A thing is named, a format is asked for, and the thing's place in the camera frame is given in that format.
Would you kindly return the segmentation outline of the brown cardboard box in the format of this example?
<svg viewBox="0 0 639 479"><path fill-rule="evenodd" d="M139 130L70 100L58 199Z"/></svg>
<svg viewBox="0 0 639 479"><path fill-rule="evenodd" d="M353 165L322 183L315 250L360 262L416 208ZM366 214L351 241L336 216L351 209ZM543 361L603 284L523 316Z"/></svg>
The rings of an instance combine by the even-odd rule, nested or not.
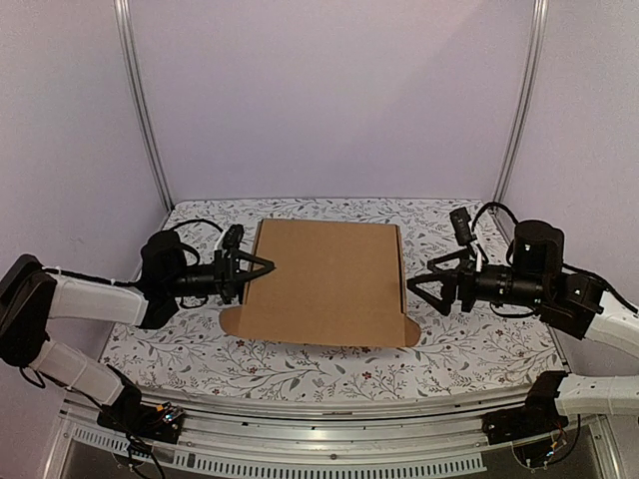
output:
<svg viewBox="0 0 639 479"><path fill-rule="evenodd" d="M254 253L275 268L248 284L242 305L220 313L225 333L326 346L417 345L399 226L264 219Z"/></svg>

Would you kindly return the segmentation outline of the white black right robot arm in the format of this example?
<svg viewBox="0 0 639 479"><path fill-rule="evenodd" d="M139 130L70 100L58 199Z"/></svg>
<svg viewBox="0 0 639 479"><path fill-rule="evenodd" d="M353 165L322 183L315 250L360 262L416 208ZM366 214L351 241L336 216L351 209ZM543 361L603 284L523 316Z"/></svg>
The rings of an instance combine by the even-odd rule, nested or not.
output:
<svg viewBox="0 0 639 479"><path fill-rule="evenodd" d="M464 312L484 301L523 306L553 329L576 339L638 354L638 308L601 276L563 261L564 233L537 220L514 228L510 264L483 264L467 248L431 260L428 272L407 288L442 315L454 302ZM577 414L635 415L636 376L588 377L546 371L533 383L516 426L536 435L554 417Z"/></svg>

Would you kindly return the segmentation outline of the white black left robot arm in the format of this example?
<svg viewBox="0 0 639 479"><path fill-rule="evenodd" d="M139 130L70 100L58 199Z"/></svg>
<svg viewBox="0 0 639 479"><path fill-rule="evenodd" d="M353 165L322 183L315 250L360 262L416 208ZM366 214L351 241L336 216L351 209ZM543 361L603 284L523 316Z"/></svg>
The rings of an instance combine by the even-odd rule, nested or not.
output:
<svg viewBox="0 0 639 479"><path fill-rule="evenodd" d="M244 229L233 225L209 263L189 262L198 252L174 230L151 236L141 249L142 269L133 282L47 268L21 255L1 280L1 359L29 368L93 399L128 433L148 425L139 388L117 369L52 339L53 319L122 323L158 330L179 312L184 297L218 296L229 304L245 285L275 264L241 250Z"/></svg>

